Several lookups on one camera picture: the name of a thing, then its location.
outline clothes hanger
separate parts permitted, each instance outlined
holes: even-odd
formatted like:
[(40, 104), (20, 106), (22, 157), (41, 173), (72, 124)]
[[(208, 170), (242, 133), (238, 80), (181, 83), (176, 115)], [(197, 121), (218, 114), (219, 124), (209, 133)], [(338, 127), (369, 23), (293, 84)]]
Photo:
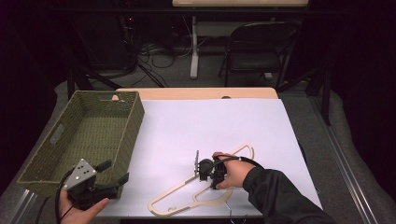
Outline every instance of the clothes hanger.
[[(249, 159), (253, 160), (254, 159), (254, 148), (250, 143), (245, 143), (239, 147), (237, 147), (236, 149), (234, 149), (232, 152), (228, 153), (230, 155), (234, 155), (238, 152), (240, 152), (241, 150), (243, 150), (244, 148), (248, 148), (250, 151), (250, 157)], [(156, 208), (154, 208), (154, 204), (159, 202), (160, 200), (164, 199), (166, 196), (174, 193), (175, 191), (177, 191), (178, 189), (181, 189), (183, 186), (187, 185), (188, 183), (190, 183), (192, 180), (194, 180), (195, 178), (198, 177), (198, 173), (195, 172), (195, 174), (189, 178), (187, 178), (186, 180), (181, 181), (180, 183), (174, 185), (172, 188), (168, 189), (167, 191), (165, 191), (164, 193), (158, 195), (157, 197), (155, 197), (154, 199), (150, 200), (148, 202), (148, 210), (154, 214), (155, 216), (158, 217), (169, 217), (172, 216), (174, 214), (192, 209), (193, 207), (196, 207), (198, 205), (207, 205), (207, 206), (217, 206), (220, 205), (222, 203), (226, 203), (227, 200), (231, 197), (231, 195), (233, 194), (233, 188), (228, 188), (226, 189), (226, 191), (219, 196), (217, 199), (213, 199), (213, 200), (205, 200), (205, 201), (199, 201), (198, 200), (198, 196), (203, 193), (205, 190), (209, 189), (210, 184), (207, 185), (206, 187), (204, 187), (201, 190), (198, 190), (197, 192), (195, 192), (192, 195), (192, 199), (193, 202), (183, 205), (179, 208), (175, 208), (175, 207), (170, 207), (168, 209), (168, 211), (159, 211)]]

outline electrical cable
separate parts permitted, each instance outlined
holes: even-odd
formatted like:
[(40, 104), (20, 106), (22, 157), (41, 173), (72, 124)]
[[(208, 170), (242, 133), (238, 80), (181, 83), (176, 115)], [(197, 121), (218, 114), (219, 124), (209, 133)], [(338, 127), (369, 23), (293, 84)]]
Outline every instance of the electrical cable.
[[(143, 56), (143, 57), (147, 57), (146, 60), (143, 60), (142, 58), (140, 58), (139, 56)], [(149, 55), (138, 55), (137, 59), (139, 59), (142, 63), (148, 63), (149, 62)]]
[(151, 64), (154, 66), (154, 67), (156, 67), (156, 68), (168, 68), (168, 67), (170, 67), (170, 66), (172, 66), (174, 63), (175, 63), (175, 55), (171, 55), (172, 56), (172, 62), (170, 62), (168, 65), (166, 65), (166, 66), (159, 66), (159, 65), (156, 65), (155, 64), (155, 62), (154, 62), (154, 56), (152, 56), (151, 57)]
[(140, 78), (139, 80), (137, 80), (136, 82), (131, 84), (131, 88), (136, 85), (137, 83), (141, 82), (145, 77), (147, 77), (147, 75), (144, 75), (142, 78)]
[(232, 156), (232, 155), (225, 155), (225, 154), (223, 154), (223, 155), (218, 155), (218, 156), (216, 156), (215, 158), (218, 158), (218, 157), (220, 157), (220, 156), (222, 156), (222, 157), (228, 157), (228, 158), (226, 158), (226, 159), (224, 159), (224, 160), (219, 160), (219, 161), (217, 161), (217, 162), (214, 162), (213, 165), (211, 165), (210, 167), (208, 167), (208, 168), (203, 172), (203, 174), (208, 175), (208, 173), (209, 173), (213, 168), (215, 168), (215, 166), (217, 166), (217, 165), (219, 165), (219, 164), (221, 164), (221, 163), (224, 163), (224, 162), (226, 162), (226, 161), (245, 161), (245, 162), (248, 162), (248, 163), (250, 163), (250, 164), (252, 164), (252, 165), (254, 165), (254, 166), (261, 167), (261, 168), (263, 169), (263, 167), (262, 167), (259, 163), (257, 163), (257, 162), (254, 161), (254, 160), (251, 160), (251, 159), (249, 159), (249, 158), (246, 158), (246, 157), (236, 157), (236, 156)]
[(156, 78), (155, 76), (153, 76), (148, 70), (147, 68), (145, 68), (145, 66), (143, 66), (142, 64), (138, 64), (137, 66), (139, 66), (140, 69), (142, 69), (143, 72), (145, 72), (149, 78), (151, 78), (151, 80), (153, 82), (155, 82), (155, 84), (157, 84), (159, 87), (164, 88), (164, 85), (160, 82), (160, 80), (158, 80), (158, 78)]
[(67, 211), (64, 213), (64, 215), (59, 218), (59, 220), (62, 221), (62, 219), (64, 219), (64, 217), (67, 215), (67, 213), (69, 213), (72, 210), (73, 207), (74, 207), (74, 205), (71, 205), (69, 207), (69, 209), (67, 209)]
[(191, 48), (188, 48), (189, 51), (187, 53), (184, 53), (184, 51), (186, 51), (186, 49), (187, 49), (187, 46), (188, 46), (188, 43), (185, 44), (184, 48), (174, 48), (174, 49), (182, 49), (182, 51), (180, 53), (176, 54), (176, 57), (182, 58), (182, 57), (189, 55), (191, 52)]
[(179, 55), (178, 57), (184, 57), (184, 56), (189, 55), (190, 52), (191, 52), (191, 50), (192, 50), (192, 46), (193, 46), (193, 43), (192, 43), (192, 34), (191, 34), (191, 31), (190, 31), (189, 25), (187, 24), (186, 19), (185, 19), (184, 17), (183, 17), (183, 21), (184, 21), (184, 24), (186, 25), (187, 31), (189, 32), (189, 37), (190, 37), (190, 40), (191, 40), (191, 41), (190, 41), (191, 45), (190, 45), (189, 51), (187, 51), (187, 53), (185, 53), (184, 55)]
[[(136, 67), (134, 69), (128, 67), (125, 70), (123, 70), (121, 73), (118, 73), (118, 74), (114, 74), (114, 75), (99, 74), (99, 75), (101, 75), (102, 77), (106, 77), (108, 79), (114, 79), (114, 78), (118, 78), (118, 77), (128, 76), (128, 75), (132, 74), (135, 70), (136, 70)], [(87, 77), (90, 79), (93, 79), (92, 83), (99, 81), (99, 80), (95, 79), (94, 77), (91, 77), (90, 75), (87, 75)]]
[(64, 177), (62, 177), (61, 182), (59, 182), (58, 189), (56, 190), (56, 195), (55, 195), (55, 216), (56, 216), (56, 223), (61, 224), (61, 218), (59, 216), (59, 196), (61, 194), (62, 187), (64, 186), (64, 181), (66, 180), (67, 177), (69, 177), (74, 171), (74, 168), (69, 170), (66, 174), (64, 174)]
[(159, 76), (159, 77), (163, 80), (163, 83), (165, 84), (165, 87), (168, 87), (168, 88), (169, 88), (168, 83), (166, 83), (165, 79), (164, 79), (160, 74), (158, 74), (157, 72), (155, 72), (155, 71), (153, 71), (153, 70), (151, 70), (151, 72), (154, 73), (154, 74), (156, 74), (157, 76)]
[(40, 206), (40, 209), (38, 210), (37, 217), (35, 218), (35, 224), (38, 224), (38, 221), (40, 220), (41, 213), (43, 212), (44, 206), (46, 205), (47, 201), (49, 200), (50, 197), (46, 197), (43, 201), (43, 203)]

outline hand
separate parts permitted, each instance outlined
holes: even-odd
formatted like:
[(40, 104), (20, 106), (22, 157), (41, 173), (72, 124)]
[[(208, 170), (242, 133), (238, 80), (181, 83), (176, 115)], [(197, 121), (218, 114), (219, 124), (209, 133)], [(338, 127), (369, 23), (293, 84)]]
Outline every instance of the hand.
[[(61, 223), (88, 224), (93, 220), (94, 217), (96, 217), (96, 215), (98, 215), (98, 213), (100, 213), (108, 205), (109, 201), (110, 200), (108, 198), (105, 198), (86, 211), (82, 211), (73, 207), (64, 216), (64, 218), (62, 218)], [(67, 210), (69, 210), (73, 206), (72, 202), (67, 197), (67, 191), (64, 189), (61, 190), (59, 202), (59, 212), (60, 217), (62, 217), (67, 212)]]
[[(217, 157), (219, 155), (224, 155), (224, 153), (215, 152), (213, 157)], [(226, 158), (227, 157), (219, 156), (220, 160), (224, 160)], [(248, 172), (255, 167), (253, 164), (238, 160), (225, 161), (224, 165), (227, 168), (227, 176), (221, 183), (216, 185), (217, 189), (227, 189), (229, 187), (242, 188)]]

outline black cable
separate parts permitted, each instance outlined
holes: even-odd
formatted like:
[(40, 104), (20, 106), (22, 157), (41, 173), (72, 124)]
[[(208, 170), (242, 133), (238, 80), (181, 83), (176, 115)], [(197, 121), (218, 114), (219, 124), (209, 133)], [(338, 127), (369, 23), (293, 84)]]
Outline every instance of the black cable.
[(220, 156), (228, 157), (228, 158), (227, 158), (227, 159), (224, 159), (224, 160), (219, 160), (219, 161), (213, 163), (213, 165), (211, 165), (209, 168), (207, 168), (207, 169), (203, 172), (204, 174), (208, 175), (208, 173), (209, 173), (215, 166), (217, 166), (217, 165), (219, 165), (220, 163), (223, 163), (223, 162), (225, 162), (225, 161), (245, 161), (245, 162), (248, 162), (248, 163), (250, 163), (250, 164), (252, 164), (252, 165), (254, 165), (254, 166), (261, 167), (261, 168), (263, 169), (263, 167), (262, 167), (259, 163), (257, 163), (257, 162), (254, 161), (254, 160), (251, 160), (251, 159), (249, 159), (249, 158), (246, 158), (246, 157), (236, 157), (236, 156), (232, 156), (232, 155), (218, 155), (218, 156), (216, 156), (215, 158), (220, 157)]
[(143, 72), (145, 72), (149, 78), (151, 78), (151, 80), (153, 82), (155, 82), (159, 87), (164, 88), (164, 85), (160, 82), (160, 80), (158, 80), (158, 78), (156, 78), (155, 76), (153, 76), (147, 68), (145, 68), (145, 66), (143, 66), (142, 64), (138, 64), (137, 66), (139, 66), (140, 69), (142, 69)]
[(44, 206), (46, 205), (47, 201), (49, 200), (50, 197), (47, 197), (44, 199), (43, 203), (40, 206), (40, 210), (38, 210), (37, 217), (35, 218), (35, 224), (38, 224), (38, 221), (40, 220), (41, 213), (43, 212)]
[(156, 65), (155, 62), (154, 62), (154, 56), (151, 57), (151, 63), (156, 68), (168, 68), (168, 67), (172, 66), (175, 63), (175, 59), (176, 59), (176, 57), (175, 57), (175, 55), (173, 53), (170, 53), (170, 56), (172, 57), (172, 62), (170, 62), (168, 65), (165, 65), (165, 66)]
[(147, 75), (144, 75), (142, 78), (140, 78), (139, 80), (137, 80), (136, 82), (131, 84), (131, 87), (133, 87), (134, 85), (136, 85), (137, 83), (141, 82), (143, 79), (145, 79)]
[(153, 71), (153, 70), (151, 70), (151, 72), (156, 74), (157, 76), (159, 76), (163, 80), (163, 83), (165, 84), (165, 86), (169, 87), (168, 83), (166, 83), (165, 79), (160, 74), (158, 74), (156, 71)]
[(74, 205), (71, 205), (69, 207), (69, 209), (67, 209), (67, 211), (64, 213), (64, 215), (59, 218), (59, 220), (62, 221), (62, 219), (64, 219), (64, 217), (67, 215), (67, 213), (69, 213), (72, 210), (73, 207), (74, 207)]
[(114, 78), (118, 78), (118, 77), (128, 76), (129, 74), (132, 74), (135, 70), (136, 70), (136, 67), (127, 67), (120, 73), (113, 74), (113, 75), (103, 75), (103, 74), (101, 74), (101, 76), (106, 77), (108, 79), (114, 79)]
[(61, 194), (62, 187), (64, 186), (64, 181), (66, 180), (67, 177), (69, 177), (74, 171), (74, 168), (69, 170), (66, 174), (64, 174), (64, 177), (62, 177), (61, 182), (59, 182), (58, 189), (56, 190), (56, 195), (55, 195), (55, 216), (56, 216), (56, 223), (61, 224), (61, 218), (59, 216), (59, 195)]
[(186, 43), (186, 44), (184, 45), (183, 50), (182, 50), (181, 52), (177, 53), (175, 56), (176, 56), (176, 57), (184, 57), (184, 56), (188, 55), (188, 54), (190, 53), (190, 51), (191, 51), (191, 48), (189, 48), (189, 52), (185, 53), (185, 51), (187, 50), (187, 48), (188, 48), (188, 46), (189, 46), (190, 44), (191, 44), (191, 43)]
[[(147, 59), (146, 59), (146, 60), (143, 60), (143, 59), (142, 59), (141, 57), (139, 57), (139, 56), (147, 57)], [(142, 54), (142, 53), (139, 53), (139, 54), (137, 55), (137, 59), (140, 60), (140, 61), (142, 61), (142, 63), (148, 63), (148, 62), (149, 62), (149, 55), (144, 55), (144, 54)]]

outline wicker basket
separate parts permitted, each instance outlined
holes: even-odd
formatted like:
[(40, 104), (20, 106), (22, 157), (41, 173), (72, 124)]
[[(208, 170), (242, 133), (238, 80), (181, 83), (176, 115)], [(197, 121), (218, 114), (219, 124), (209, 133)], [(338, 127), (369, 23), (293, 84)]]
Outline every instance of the wicker basket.
[(18, 183), (40, 196), (54, 196), (80, 159), (92, 166), (111, 160), (96, 183), (116, 183), (128, 172), (144, 113), (136, 91), (76, 91)]

